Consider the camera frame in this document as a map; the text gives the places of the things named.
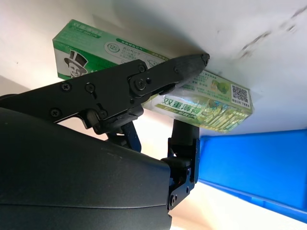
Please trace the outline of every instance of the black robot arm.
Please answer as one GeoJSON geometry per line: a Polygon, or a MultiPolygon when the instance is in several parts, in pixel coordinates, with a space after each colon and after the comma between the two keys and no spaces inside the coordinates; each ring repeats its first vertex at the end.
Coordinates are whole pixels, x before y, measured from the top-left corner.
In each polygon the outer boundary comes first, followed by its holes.
{"type": "Polygon", "coordinates": [[[208,60],[183,56],[151,69],[136,60],[1,97],[1,229],[169,228],[168,210],[198,179],[199,128],[175,120],[158,161],[137,153],[132,121],[142,103],[198,76],[208,60]],[[73,116],[107,142],[53,124],[73,116]],[[41,221],[29,221],[35,216],[41,221]]]}

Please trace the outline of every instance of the white label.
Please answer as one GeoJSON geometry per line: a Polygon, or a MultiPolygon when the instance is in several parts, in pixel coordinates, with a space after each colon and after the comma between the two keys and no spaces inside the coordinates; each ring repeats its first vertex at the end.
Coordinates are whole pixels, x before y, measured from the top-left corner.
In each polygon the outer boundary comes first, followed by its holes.
{"type": "Polygon", "coordinates": [[[231,102],[250,109],[249,93],[236,85],[231,85],[231,102]]]}
{"type": "Polygon", "coordinates": [[[122,64],[129,61],[140,59],[144,61],[148,68],[158,65],[164,60],[148,55],[138,49],[126,46],[118,42],[105,43],[105,50],[108,54],[118,58],[117,64],[122,64]]]}

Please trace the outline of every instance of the blue container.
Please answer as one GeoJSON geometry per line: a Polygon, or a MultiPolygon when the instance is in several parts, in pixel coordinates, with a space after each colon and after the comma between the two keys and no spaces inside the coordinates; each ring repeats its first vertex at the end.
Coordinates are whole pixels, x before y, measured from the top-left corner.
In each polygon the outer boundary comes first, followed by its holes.
{"type": "Polygon", "coordinates": [[[202,137],[200,181],[307,223],[307,130],[202,137]]]}

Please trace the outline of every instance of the black screw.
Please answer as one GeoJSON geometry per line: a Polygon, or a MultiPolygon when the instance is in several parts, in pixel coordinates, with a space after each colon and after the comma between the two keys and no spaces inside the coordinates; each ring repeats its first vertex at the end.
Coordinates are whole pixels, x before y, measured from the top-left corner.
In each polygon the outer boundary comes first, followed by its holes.
{"type": "Polygon", "coordinates": [[[69,92],[71,90],[71,85],[67,82],[63,82],[61,84],[61,89],[65,92],[69,92]]]}
{"type": "Polygon", "coordinates": [[[106,112],[106,110],[100,110],[98,113],[99,113],[99,117],[100,117],[101,119],[105,119],[105,118],[107,117],[107,112],[106,112]]]}
{"type": "Polygon", "coordinates": [[[146,82],[143,79],[138,79],[134,82],[135,87],[139,90],[142,91],[146,88],[146,82]]]}
{"type": "Polygon", "coordinates": [[[89,93],[93,93],[95,91],[95,86],[91,83],[86,84],[85,90],[89,93]]]}
{"type": "Polygon", "coordinates": [[[146,70],[144,65],[139,65],[139,71],[143,73],[146,70]]]}
{"type": "Polygon", "coordinates": [[[61,111],[57,108],[53,108],[50,110],[50,115],[52,117],[59,117],[61,115],[61,111]]]}

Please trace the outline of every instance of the mint gum box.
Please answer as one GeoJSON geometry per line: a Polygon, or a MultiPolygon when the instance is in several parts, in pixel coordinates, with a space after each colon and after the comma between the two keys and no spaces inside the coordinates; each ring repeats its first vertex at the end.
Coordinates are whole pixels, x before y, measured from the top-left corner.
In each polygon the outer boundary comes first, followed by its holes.
{"type": "MultiPolygon", "coordinates": [[[[64,80],[136,59],[148,68],[169,59],[76,20],[60,31],[53,46],[58,77],[64,80]]],[[[219,132],[232,130],[253,110],[248,89],[206,71],[168,95],[151,97],[143,107],[219,132]]]]}

